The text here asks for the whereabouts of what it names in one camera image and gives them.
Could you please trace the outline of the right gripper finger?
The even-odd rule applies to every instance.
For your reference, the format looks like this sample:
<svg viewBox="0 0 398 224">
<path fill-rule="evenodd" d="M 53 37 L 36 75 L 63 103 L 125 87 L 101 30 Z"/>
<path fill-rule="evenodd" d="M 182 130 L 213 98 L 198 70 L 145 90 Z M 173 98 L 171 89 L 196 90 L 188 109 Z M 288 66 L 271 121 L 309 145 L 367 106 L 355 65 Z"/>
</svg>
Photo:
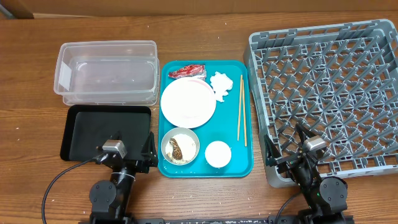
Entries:
<svg viewBox="0 0 398 224">
<path fill-rule="evenodd" d="M 279 164 L 279 159 L 282 157 L 280 151 L 276 148 L 273 140 L 269 135 L 264 136 L 266 148 L 266 166 L 273 167 Z"/>
<path fill-rule="evenodd" d="M 298 132 L 298 135 L 299 135 L 299 138 L 300 138 L 301 142 L 305 142 L 307 139 L 316 136 L 315 133 L 311 132 L 309 129 L 307 129 L 305 126 L 303 126 L 300 123 L 297 123 L 295 125 L 295 129 Z"/>
</svg>

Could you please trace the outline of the brown food scrap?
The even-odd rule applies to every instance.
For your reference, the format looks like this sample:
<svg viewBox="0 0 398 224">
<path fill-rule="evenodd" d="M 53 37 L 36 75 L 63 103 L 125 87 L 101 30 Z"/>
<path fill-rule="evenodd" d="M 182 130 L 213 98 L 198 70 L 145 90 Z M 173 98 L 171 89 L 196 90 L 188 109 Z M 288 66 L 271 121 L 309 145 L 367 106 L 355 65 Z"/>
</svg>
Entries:
<svg viewBox="0 0 398 224">
<path fill-rule="evenodd" d="M 172 153 L 171 153 L 172 159 L 174 159 L 176 161 L 181 161 L 183 159 L 183 156 L 182 156 L 182 151 L 180 149 L 180 146 L 177 143 L 177 140 L 174 138 L 171 138 L 169 140 L 169 143 L 172 147 Z"/>
</svg>

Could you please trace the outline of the grey bowl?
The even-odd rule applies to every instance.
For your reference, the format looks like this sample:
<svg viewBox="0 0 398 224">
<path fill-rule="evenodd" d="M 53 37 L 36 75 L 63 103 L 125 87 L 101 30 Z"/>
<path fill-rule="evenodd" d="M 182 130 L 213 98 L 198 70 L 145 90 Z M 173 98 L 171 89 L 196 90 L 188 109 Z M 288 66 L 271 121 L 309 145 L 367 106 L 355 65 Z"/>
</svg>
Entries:
<svg viewBox="0 0 398 224">
<path fill-rule="evenodd" d="M 174 164 L 174 163 L 166 156 L 166 153 L 165 153 L 165 147 L 166 147 L 167 142 L 169 141 L 169 139 L 170 139 L 171 137 L 173 137 L 174 135 L 177 135 L 177 134 L 186 134 L 186 135 L 190 136 L 191 138 L 193 138 L 195 144 L 197 145 L 197 153 L 196 153 L 194 159 L 196 158 L 196 156 L 198 155 L 199 150 L 200 150 L 199 138 L 197 137 L 197 135 L 196 135 L 192 130 L 187 129 L 187 128 L 173 128 L 173 129 L 171 129 L 170 131 L 168 131 L 168 132 L 165 134 L 165 136 L 163 137 L 162 141 L 161 141 L 161 153 L 162 153 L 162 155 L 164 156 L 165 160 L 168 161 L 168 162 L 170 162 L 170 163 L 173 164 L 173 165 L 176 165 L 176 166 L 187 165 L 187 164 L 193 162 L 194 159 L 193 159 L 192 161 L 190 161 L 189 163 L 187 163 L 187 164 Z"/>
</svg>

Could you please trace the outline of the white cup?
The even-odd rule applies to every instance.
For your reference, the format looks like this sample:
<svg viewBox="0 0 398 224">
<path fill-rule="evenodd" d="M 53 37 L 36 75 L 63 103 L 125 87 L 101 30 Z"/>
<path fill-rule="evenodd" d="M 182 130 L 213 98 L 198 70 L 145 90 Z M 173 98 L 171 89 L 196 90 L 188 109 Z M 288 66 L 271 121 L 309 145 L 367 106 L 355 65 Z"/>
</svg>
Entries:
<svg viewBox="0 0 398 224">
<path fill-rule="evenodd" d="M 231 148 L 223 141 L 213 141 L 205 150 L 205 159 L 214 168 L 227 166 L 231 156 Z"/>
</svg>

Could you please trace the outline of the white napkin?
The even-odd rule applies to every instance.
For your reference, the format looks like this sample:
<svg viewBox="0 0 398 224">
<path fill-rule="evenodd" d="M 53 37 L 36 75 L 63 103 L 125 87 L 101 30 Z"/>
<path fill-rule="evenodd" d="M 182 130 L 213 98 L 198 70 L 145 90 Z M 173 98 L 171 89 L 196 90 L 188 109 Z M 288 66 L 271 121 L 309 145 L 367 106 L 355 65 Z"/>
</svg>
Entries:
<svg viewBox="0 0 398 224">
<path fill-rule="evenodd" d="M 216 100 L 223 103 L 223 97 L 227 96 L 228 92 L 233 88 L 233 81 L 225 73 L 216 71 L 210 77 L 210 85 L 215 93 Z"/>
</svg>

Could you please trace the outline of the red snack wrapper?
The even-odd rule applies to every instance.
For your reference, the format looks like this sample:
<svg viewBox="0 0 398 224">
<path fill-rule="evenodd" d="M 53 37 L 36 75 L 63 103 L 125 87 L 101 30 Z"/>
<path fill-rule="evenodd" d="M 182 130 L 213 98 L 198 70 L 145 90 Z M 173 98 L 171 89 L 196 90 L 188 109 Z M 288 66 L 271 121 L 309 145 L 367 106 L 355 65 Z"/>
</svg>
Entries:
<svg viewBox="0 0 398 224">
<path fill-rule="evenodd" d="M 206 69 L 204 65 L 191 64 L 184 66 L 174 72 L 169 72 L 169 77 L 174 79 L 193 77 L 205 80 Z"/>
</svg>

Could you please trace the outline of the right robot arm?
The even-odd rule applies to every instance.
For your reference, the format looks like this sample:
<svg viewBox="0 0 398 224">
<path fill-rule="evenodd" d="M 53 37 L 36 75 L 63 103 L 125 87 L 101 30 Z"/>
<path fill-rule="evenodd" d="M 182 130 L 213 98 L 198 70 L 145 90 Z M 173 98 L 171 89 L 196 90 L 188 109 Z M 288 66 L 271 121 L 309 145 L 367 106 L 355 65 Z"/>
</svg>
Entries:
<svg viewBox="0 0 398 224">
<path fill-rule="evenodd" d="M 348 184 L 339 177 L 321 177 L 317 170 L 319 160 L 326 152 L 326 141 L 301 124 L 295 129 L 300 137 L 296 153 L 283 157 L 273 140 L 264 136 L 267 167 L 286 173 L 300 191 L 291 196 L 270 223 L 354 223 L 353 217 L 344 216 L 348 208 Z M 296 197 L 303 195 L 308 208 L 296 216 L 283 216 L 284 208 Z"/>
</svg>

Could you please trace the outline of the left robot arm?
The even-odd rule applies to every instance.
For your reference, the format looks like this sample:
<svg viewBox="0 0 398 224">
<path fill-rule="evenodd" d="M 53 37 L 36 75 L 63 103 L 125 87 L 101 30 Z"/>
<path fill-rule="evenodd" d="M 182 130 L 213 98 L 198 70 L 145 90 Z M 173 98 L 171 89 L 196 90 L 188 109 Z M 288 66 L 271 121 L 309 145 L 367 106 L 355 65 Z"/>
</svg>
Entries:
<svg viewBox="0 0 398 224">
<path fill-rule="evenodd" d="M 99 147 L 99 152 L 95 162 L 109 167 L 112 173 L 109 180 L 101 180 L 90 189 L 92 208 L 88 223 L 134 223 L 132 215 L 126 210 L 136 174 L 147 174 L 151 167 L 157 167 L 159 163 L 154 133 L 149 133 L 139 150 L 141 157 L 136 160 L 127 159 L 127 148 L 120 135 L 107 140 Z"/>
</svg>

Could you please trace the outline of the grey dishwasher rack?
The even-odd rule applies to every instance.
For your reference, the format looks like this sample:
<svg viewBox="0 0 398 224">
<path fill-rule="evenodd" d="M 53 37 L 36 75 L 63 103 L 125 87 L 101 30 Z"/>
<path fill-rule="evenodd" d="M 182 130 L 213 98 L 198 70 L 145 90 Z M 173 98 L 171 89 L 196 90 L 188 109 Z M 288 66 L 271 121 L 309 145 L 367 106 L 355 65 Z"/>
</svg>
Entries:
<svg viewBox="0 0 398 224">
<path fill-rule="evenodd" d="M 326 141 L 340 178 L 397 172 L 397 29 L 387 19 L 255 32 L 244 52 L 259 144 L 299 149 L 296 124 Z"/>
</svg>

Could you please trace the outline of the black tray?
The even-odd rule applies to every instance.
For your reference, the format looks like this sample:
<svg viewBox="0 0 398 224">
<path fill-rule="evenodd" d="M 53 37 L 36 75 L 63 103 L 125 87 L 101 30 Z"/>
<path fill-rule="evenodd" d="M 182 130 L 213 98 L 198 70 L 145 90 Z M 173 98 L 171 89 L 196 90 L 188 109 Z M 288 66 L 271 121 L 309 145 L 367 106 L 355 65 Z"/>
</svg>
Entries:
<svg viewBox="0 0 398 224">
<path fill-rule="evenodd" d="M 120 131 L 127 159 L 136 160 L 150 133 L 150 117 L 146 106 L 74 105 L 67 113 L 60 157 L 64 161 L 91 159 Z"/>
</svg>

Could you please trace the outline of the teal serving tray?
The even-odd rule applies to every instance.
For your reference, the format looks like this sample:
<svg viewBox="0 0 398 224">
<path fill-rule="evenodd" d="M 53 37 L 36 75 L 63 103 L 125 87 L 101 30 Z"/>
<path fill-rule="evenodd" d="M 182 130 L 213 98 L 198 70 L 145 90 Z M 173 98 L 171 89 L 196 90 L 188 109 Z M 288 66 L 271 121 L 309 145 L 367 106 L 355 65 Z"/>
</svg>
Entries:
<svg viewBox="0 0 398 224">
<path fill-rule="evenodd" d="M 205 124 L 192 128 L 200 142 L 200 150 L 193 162 L 176 166 L 166 161 L 161 153 L 161 141 L 165 134 L 173 128 L 178 128 L 166 120 L 159 109 L 158 130 L 158 168 L 169 178 L 240 178 L 247 176 L 254 167 L 254 153 L 251 127 L 250 89 L 248 86 L 248 71 L 243 63 L 237 60 L 198 60 L 198 65 L 204 65 L 208 78 L 205 82 L 210 86 L 210 76 L 215 72 L 225 73 L 233 81 L 233 88 L 225 97 L 224 102 L 216 101 L 213 116 Z M 169 77 L 184 66 L 193 64 L 191 60 L 171 61 L 163 67 L 160 84 L 160 98 L 165 88 L 176 79 Z M 237 141 L 238 108 L 239 108 L 239 80 L 243 75 L 246 100 L 246 126 L 248 145 L 244 145 L 243 102 L 241 107 L 240 137 Z M 205 159 L 205 149 L 213 141 L 223 141 L 231 148 L 231 160 L 226 167 L 214 168 Z"/>
</svg>

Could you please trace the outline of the pink plate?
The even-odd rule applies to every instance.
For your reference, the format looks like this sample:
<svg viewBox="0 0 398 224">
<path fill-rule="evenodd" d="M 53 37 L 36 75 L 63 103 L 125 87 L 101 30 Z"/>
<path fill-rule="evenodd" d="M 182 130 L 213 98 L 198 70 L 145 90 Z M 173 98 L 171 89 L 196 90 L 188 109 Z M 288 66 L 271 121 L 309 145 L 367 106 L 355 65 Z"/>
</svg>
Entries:
<svg viewBox="0 0 398 224">
<path fill-rule="evenodd" d="M 216 98 L 213 89 L 197 78 L 172 81 L 160 98 L 162 114 L 168 122 L 180 128 L 197 128 L 213 116 Z"/>
</svg>

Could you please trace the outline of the wooden chopstick right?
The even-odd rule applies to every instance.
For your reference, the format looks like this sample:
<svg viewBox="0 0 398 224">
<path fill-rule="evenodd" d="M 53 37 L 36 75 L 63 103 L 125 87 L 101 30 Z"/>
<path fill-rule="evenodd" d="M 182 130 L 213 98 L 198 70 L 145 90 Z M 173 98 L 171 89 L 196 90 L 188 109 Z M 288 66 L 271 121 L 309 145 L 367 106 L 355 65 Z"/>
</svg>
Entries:
<svg viewBox="0 0 398 224">
<path fill-rule="evenodd" d="M 246 100 L 245 100 L 245 89 L 244 89 L 244 82 L 243 79 L 241 81 L 242 87 L 242 102 L 243 102 L 243 124 L 244 124 L 244 145 L 247 147 L 248 140 L 247 140 L 247 126 L 246 126 Z"/>
</svg>

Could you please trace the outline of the wooden chopstick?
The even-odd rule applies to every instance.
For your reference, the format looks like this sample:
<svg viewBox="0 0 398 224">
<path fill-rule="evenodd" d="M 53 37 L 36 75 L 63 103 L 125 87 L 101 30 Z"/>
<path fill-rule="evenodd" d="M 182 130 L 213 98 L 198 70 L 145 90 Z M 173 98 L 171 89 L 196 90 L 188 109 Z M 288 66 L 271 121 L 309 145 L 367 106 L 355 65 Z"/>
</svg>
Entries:
<svg viewBox="0 0 398 224">
<path fill-rule="evenodd" d="M 239 108 L 238 108 L 238 126 L 237 126 L 237 141 L 239 141 L 240 137 L 240 127 L 241 127 L 241 107 L 242 107 L 242 81 L 243 75 L 240 76 L 239 80 Z"/>
<path fill-rule="evenodd" d="M 247 126 L 246 126 L 246 100 L 245 100 L 245 89 L 244 89 L 244 82 L 243 79 L 241 81 L 242 87 L 242 102 L 243 102 L 243 124 L 244 124 L 244 145 L 247 147 L 248 140 L 247 140 Z"/>
</svg>

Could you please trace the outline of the wooden chopstick left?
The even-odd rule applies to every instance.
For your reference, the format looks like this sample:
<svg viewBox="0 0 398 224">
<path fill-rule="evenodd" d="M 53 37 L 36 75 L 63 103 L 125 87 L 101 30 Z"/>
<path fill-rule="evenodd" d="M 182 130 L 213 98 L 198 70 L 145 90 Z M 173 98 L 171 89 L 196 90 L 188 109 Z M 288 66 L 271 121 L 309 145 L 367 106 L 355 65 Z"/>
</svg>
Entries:
<svg viewBox="0 0 398 224">
<path fill-rule="evenodd" d="M 241 127 L 241 107 L 242 107 L 242 81 L 243 75 L 240 76 L 239 80 L 239 108 L 238 108 L 238 126 L 237 126 L 237 141 L 239 141 L 240 137 L 240 127 Z"/>
</svg>

